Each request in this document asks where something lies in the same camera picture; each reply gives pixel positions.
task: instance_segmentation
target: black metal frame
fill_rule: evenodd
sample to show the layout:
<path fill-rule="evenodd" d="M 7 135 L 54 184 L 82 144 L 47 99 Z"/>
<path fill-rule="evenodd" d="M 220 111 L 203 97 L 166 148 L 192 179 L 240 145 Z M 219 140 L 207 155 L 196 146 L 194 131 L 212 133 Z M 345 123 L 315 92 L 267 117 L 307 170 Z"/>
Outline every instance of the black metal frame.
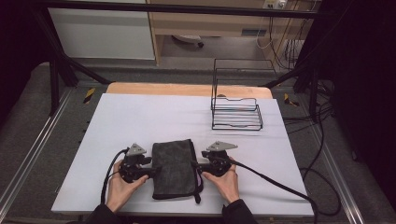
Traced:
<path fill-rule="evenodd" d="M 73 9 L 89 9 L 89 10 L 112 10 L 112 11 L 145 11 L 145 12 L 168 12 L 168 13 L 194 13 L 194 14 L 212 14 L 212 15 L 234 15 L 234 16 L 250 16 L 250 17 L 278 17 L 278 18 L 299 18 L 299 19 L 315 19 L 328 20 L 335 17 L 330 12 L 311 12 L 311 11 L 289 11 L 289 10 L 273 10 L 258 8 L 239 8 L 239 7 L 202 7 L 202 6 L 183 6 L 183 5 L 159 5 L 159 4 L 133 4 L 133 3 L 107 3 L 107 2 L 85 2 L 85 1 L 64 1 L 64 0 L 35 0 L 31 2 L 31 13 L 35 18 L 35 22 L 43 32 L 49 43 L 51 61 L 51 113 L 59 106 L 58 91 L 58 74 L 63 78 L 66 86 L 77 86 L 78 78 L 76 77 L 75 68 L 85 75 L 92 77 L 102 84 L 110 84 L 105 78 L 95 74 L 90 69 L 77 63 L 68 57 L 62 48 L 61 42 L 57 35 L 50 29 L 48 22 L 43 16 L 43 10 L 48 8 L 73 8 Z"/>
<path fill-rule="evenodd" d="M 218 61 L 241 62 L 268 62 L 270 68 L 218 67 Z M 221 81 L 249 81 L 262 80 L 257 78 L 218 78 L 219 70 L 244 69 L 249 71 L 273 71 L 276 76 L 274 64 L 263 59 L 215 59 L 213 63 L 213 80 L 210 109 L 212 111 L 212 130 L 259 131 L 263 127 L 262 112 L 256 98 L 227 98 L 218 96 L 218 85 Z"/>

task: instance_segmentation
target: black fabric pouch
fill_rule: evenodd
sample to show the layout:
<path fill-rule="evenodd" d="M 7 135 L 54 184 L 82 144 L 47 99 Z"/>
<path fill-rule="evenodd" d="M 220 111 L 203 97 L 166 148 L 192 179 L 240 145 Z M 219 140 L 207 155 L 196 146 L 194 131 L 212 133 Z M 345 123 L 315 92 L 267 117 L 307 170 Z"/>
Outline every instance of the black fabric pouch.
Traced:
<path fill-rule="evenodd" d="M 197 161 L 190 139 L 152 146 L 152 167 L 162 167 L 155 175 L 152 198 L 156 200 L 194 196 L 199 203 L 199 193 L 204 182 L 191 162 Z"/>

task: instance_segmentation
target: white table surface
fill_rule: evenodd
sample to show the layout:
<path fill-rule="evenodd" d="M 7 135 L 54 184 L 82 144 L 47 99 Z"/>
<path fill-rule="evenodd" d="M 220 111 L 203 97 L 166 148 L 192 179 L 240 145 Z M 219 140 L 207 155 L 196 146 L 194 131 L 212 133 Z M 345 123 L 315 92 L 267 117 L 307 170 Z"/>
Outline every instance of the white table surface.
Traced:
<path fill-rule="evenodd" d="M 306 195 L 276 100 L 258 99 L 263 129 L 255 132 L 211 130 L 210 97 L 105 93 L 73 160 L 52 211 L 90 213 L 100 203 L 101 189 L 114 156 L 133 143 L 151 156 L 154 143 L 191 139 L 198 162 L 201 151 L 215 141 L 238 145 L 229 156 L 275 181 Z M 237 167 L 241 198 L 255 216 L 313 216 L 309 202 L 286 192 L 250 171 Z M 193 197 L 153 200 L 149 179 L 120 212 L 135 216 L 206 216 L 221 214 L 224 200 L 204 179 L 202 201 Z"/>

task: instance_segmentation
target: metal rail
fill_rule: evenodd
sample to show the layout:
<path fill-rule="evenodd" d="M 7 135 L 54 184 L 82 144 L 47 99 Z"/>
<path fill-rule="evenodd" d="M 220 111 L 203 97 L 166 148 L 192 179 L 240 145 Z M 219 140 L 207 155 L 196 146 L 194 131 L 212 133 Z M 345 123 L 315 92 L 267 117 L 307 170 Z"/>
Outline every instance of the metal rail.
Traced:
<path fill-rule="evenodd" d="M 298 96 L 298 98 L 305 114 L 309 115 L 308 112 L 309 103 L 306 101 L 304 97 Z M 313 121 L 311 121 L 311 124 L 313 125 L 312 130 L 314 132 L 315 138 L 317 140 L 317 143 L 319 144 L 322 133 L 320 132 L 318 125 L 314 125 L 315 123 Z M 337 162 L 332 156 L 332 153 L 329 147 L 327 146 L 326 142 L 324 142 L 322 153 L 323 153 L 322 154 L 323 162 L 326 165 L 327 171 L 329 172 L 334 187 L 337 189 L 340 195 L 341 203 L 344 207 L 349 222 L 351 224 L 364 224 L 364 219 L 363 216 L 361 215 L 361 211 L 359 207 L 356 205 L 352 193 L 350 192 L 349 187 L 347 186 L 347 182 L 345 181 L 340 169 L 338 168 Z"/>
<path fill-rule="evenodd" d="M 277 17 L 277 18 L 300 18 L 300 19 L 331 19 L 335 15 L 330 12 L 275 10 L 264 8 L 244 7 L 209 7 L 209 6 L 186 6 L 186 5 L 163 5 L 163 4 L 137 4 L 137 3 L 109 3 L 87 1 L 56 1 L 37 0 L 36 6 L 53 8 L 73 8 L 89 10 L 111 11 L 146 11 L 146 12 L 170 12 L 192 13 L 212 15 L 234 15 L 252 17 Z"/>
<path fill-rule="evenodd" d="M 30 148 L 28 154 L 23 160 L 17 173 L 13 176 L 12 180 L 10 181 L 6 190 L 1 196 L 0 223 L 2 223 L 3 219 L 6 217 L 6 214 L 9 208 L 11 207 L 11 205 L 13 204 L 15 198 L 17 197 L 18 192 L 23 186 L 24 181 L 26 180 L 27 176 L 30 174 L 30 171 L 32 170 L 33 166 L 35 165 L 35 161 L 40 155 L 41 150 L 43 149 L 44 145 L 46 145 L 52 130 L 54 129 L 60 116 L 64 112 L 64 109 L 68 103 L 72 91 L 73 91 L 72 88 L 68 88 L 64 92 L 58 110 L 54 113 L 53 116 L 48 118 L 46 124 L 44 125 L 43 129 L 41 130 L 35 142 L 33 143 L 32 147 Z"/>

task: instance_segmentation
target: hand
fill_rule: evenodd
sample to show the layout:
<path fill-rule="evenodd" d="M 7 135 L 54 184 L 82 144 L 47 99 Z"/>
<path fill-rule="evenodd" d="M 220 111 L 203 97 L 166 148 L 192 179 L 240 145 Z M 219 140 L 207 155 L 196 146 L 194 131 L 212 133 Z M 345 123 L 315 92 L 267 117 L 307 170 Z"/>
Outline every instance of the hand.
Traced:
<path fill-rule="evenodd" d="M 113 176 L 111 176 L 108 183 L 107 207 L 116 213 L 122 208 L 134 192 L 142 186 L 147 179 L 148 175 L 143 175 L 134 183 L 125 182 L 120 176 L 119 169 L 122 161 L 118 161 L 113 167 Z"/>
<path fill-rule="evenodd" d="M 212 181 L 221 194 L 221 196 L 227 200 L 228 203 L 233 203 L 239 199 L 238 189 L 238 174 L 235 171 L 236 165 L 232 165 L 230 169 L 224 175 L 217 177 L 208 172 L 203 172 L 202 175 Z"/>

